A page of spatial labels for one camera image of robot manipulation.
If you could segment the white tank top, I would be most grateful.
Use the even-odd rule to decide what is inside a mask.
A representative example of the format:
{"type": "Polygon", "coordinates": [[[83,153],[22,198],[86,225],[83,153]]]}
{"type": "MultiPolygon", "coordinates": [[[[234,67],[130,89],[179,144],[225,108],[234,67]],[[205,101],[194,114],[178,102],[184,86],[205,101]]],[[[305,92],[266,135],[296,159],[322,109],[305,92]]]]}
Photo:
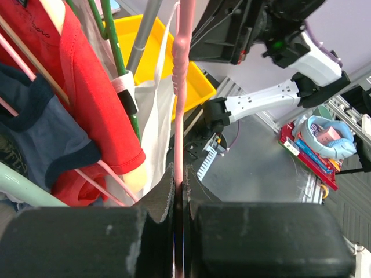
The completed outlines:
{"type": "Polygon", "coordinates": [[[152,81],[145,81],[134,86],[135,96],[139,101],[139,131],[141,147],[146,155],[144,162],[147,177],[141,189],[134,189],[134,201],[148,193],[162,178],[166,169],[166,154],[170,140],[174,90],[172,77],[162,77],[165,65],[166,46],[169,28],[179,3],[176,2],[162,31],[159,51],[154,54],[156,67],[150,70],[154,74],[152,81]]]}

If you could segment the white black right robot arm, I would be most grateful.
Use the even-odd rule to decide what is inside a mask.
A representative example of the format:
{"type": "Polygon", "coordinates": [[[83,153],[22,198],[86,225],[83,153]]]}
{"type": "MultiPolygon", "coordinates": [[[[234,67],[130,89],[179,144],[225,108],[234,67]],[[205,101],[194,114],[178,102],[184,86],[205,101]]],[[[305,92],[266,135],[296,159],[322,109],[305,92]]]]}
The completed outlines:
{"type": "MultiPolygon", "coordinates": [[[[314,15],[310,16],[309,26],[314,37],[324,43],[327,50],[334,50],[343,60],[346,57],[344,35],[341,28],[345,23],[331,12],[343,12],[345,1],[327,1],[314,15]]],[[[253,93],[277,85],[290,78],[295,70],[282,69],[274,65],[268,58],[262,58],[263,45],[255,45],[251,48],[245,61],[240,65],[200,62],[197,66],[221,82],[229,77],[245,93],[253,93]]]]}

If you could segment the red book stack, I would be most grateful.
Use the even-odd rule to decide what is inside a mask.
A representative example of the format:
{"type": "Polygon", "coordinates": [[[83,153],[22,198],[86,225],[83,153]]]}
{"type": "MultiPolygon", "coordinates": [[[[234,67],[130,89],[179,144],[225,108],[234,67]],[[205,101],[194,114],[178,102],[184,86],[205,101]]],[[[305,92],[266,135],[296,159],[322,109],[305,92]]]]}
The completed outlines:
{"type": "Polygon", "coordinates": [[[340,168],[329,159],[321,158],[304,141],[292,135],[293,123],[286,124],[279,133],[279,142],[303,162],[325,185],[338,190],[336,173],[340,168]]]}

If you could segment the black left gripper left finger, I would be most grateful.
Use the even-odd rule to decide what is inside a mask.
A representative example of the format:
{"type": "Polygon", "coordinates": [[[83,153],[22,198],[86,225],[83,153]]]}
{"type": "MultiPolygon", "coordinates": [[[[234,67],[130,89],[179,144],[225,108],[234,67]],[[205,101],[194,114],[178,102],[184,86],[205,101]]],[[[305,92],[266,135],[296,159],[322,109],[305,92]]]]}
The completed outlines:
{"type": "Polygon", "coordinates": [[[172,277],[174,242],[174,164],[138,203],[147,216],[141,237],[136,277],[172,277]]]}

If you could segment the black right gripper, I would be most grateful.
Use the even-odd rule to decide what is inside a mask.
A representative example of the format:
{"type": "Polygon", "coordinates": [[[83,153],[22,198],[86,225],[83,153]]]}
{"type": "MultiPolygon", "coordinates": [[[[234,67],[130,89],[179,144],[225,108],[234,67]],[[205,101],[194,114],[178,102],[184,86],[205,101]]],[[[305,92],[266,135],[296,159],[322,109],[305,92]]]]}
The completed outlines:
{"type": "Polygon", "coordinates": [[[209,1],[192,33],[190,60],[239,64],[260,15],[260,1],[209,1]]]}

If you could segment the pink small box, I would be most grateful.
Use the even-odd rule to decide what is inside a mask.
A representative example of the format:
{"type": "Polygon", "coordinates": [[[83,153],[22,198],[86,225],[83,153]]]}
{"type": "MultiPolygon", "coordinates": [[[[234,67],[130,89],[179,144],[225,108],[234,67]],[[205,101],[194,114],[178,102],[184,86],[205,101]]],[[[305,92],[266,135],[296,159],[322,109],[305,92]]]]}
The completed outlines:
{"type": "Polygon", "coordinates": [[[340,134],[337,132],[336,129],[333,127],[328,127],[325,130],[322,130],[318,135],[317,135],[317,140],[323,145],[327,145],[330,142],[336,141],[341,139],[340,134]]]}

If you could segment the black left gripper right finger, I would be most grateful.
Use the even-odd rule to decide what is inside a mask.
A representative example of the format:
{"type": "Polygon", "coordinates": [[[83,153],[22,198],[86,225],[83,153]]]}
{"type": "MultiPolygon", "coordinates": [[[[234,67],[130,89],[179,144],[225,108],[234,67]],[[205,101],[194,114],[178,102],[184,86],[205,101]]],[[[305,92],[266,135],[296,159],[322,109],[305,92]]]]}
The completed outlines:
{"type": "Polygon", "coordinates": [[[202,258],[201,234],[197,224],[199,206],[221,200],[204,186],[191,165],[184,168],[183,181],[183,250],[184,276],[199,277],[202,258]]]}

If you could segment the green plastic hanger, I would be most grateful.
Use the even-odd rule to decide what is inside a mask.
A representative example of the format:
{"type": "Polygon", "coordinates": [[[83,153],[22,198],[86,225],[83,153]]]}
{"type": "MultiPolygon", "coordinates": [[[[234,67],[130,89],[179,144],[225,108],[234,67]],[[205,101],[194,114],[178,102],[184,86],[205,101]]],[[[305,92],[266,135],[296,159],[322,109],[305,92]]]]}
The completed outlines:
{"type": "Polygon", "coordinates": [[[136,118],[137,104],[134,97],[134,77],[126,69],[121,53],[110,1],[99,1],[99,12],[95,1],[67,1],[80,20],[83,31],[98,58],[111,77],[111,83],[124,107],[131,126],[138,139],[141,139],[136,118]]]}

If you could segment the silver clothes rack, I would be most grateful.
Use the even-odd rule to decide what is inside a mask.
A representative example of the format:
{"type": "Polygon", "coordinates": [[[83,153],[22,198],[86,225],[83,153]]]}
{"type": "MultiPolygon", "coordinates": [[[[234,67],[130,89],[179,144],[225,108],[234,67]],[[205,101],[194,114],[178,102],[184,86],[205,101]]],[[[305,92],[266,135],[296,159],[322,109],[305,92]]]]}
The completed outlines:
{"type": "Polygon", "coordinates": [[[131,71],[133,75],[135,75],[140,60],[143,56],[144,49],[146,47],[148,38],[152,30],[152,26],[154,25],[161,3],[162,0],[152,0],[147,2],[144,14],[141,19],[139,30],[137,32],[128,59],[128,63],[126,65],[126,69],[131,71]]]}

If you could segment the light blue headphones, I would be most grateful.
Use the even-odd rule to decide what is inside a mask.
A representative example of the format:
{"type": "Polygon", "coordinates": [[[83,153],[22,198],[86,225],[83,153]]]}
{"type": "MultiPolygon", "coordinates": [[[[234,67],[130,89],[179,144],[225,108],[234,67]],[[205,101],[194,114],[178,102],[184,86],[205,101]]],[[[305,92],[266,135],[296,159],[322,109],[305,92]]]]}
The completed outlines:
{"type": "Polygon", "coordinates": [[[343,121],[313,115],[295,125],[292,134],[323,158],[339,160],[356,153],[354,136],[343,121]]]}

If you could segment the mint green hanger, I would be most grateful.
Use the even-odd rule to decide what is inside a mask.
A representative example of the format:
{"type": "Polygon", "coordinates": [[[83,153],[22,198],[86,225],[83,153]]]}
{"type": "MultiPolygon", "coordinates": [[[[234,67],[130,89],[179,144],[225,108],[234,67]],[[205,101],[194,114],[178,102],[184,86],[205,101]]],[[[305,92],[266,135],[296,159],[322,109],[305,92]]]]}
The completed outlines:
{"type": "Polygon", "coordinates": [[[1,192],[34,207],[67,207],[21,174],[1,163],[1,192]]]}

